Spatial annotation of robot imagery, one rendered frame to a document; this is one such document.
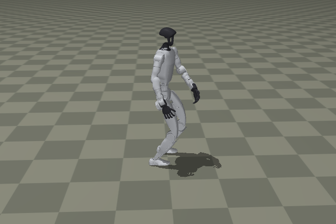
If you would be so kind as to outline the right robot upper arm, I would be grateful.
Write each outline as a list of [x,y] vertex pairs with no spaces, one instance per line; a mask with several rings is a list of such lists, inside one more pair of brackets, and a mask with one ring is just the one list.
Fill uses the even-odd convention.
[[[154,56],[154,64],[153,64],[153,70],[151,74],[151,82],[153,78],[157,77],[157,75],[160,73],[161,65],[164,62],[164,53],[159,52]],[[158,78],[158,77],[157,77]]]

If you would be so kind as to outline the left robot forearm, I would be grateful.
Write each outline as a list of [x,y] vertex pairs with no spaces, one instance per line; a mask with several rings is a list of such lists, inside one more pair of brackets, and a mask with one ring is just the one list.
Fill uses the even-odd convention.
[[185,72],[182,74],[181,77],[182,77],[182,79],[184,79],[184,81],[186,82],[187,86],[189,86],[189,88],[192,89],[192,88],[193,88],[192,83],[194,83],[194,82],[193,82],[193,80],[189,77],[187,71],[185,71]]

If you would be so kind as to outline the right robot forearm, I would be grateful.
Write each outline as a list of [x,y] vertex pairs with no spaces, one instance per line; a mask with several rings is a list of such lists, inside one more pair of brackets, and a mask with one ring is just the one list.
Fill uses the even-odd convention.
[[162,94],[159,78],[157,77],[153,78],[152,83],[153,83],[153,90],[155,92],[156,99],[158,100],[160,106],[165,105],[165,102],[163,100],[164,96]]

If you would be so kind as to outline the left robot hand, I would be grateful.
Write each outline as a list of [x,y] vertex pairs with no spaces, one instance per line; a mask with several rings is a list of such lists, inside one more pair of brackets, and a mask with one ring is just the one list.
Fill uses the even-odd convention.
[[192,86],[193,86],[193,88],[191,89],[191,91],[193,92],[194,98],[195,98],[195,102],[193,102],[193,103],[196,103],[199,100],[199,98],[200,98],[200,95],[199,95],[200,93],[199,93],[199,91],[197,89],[196,84],[192,83]]

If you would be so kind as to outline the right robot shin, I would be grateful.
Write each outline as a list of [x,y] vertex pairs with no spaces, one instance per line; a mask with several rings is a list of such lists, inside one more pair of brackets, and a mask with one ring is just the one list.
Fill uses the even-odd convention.
[[155,157],[153,158],[153,160],[154,159],[156,160],[157,158],[158,159],[161,158],[176,143],[178,139],[176,141],[174,140],[175,140],[175,136],[172,133],[167,134],[166,138],[163,140],[163,142],[159,146],[159,150],[157,154],[155,155]]

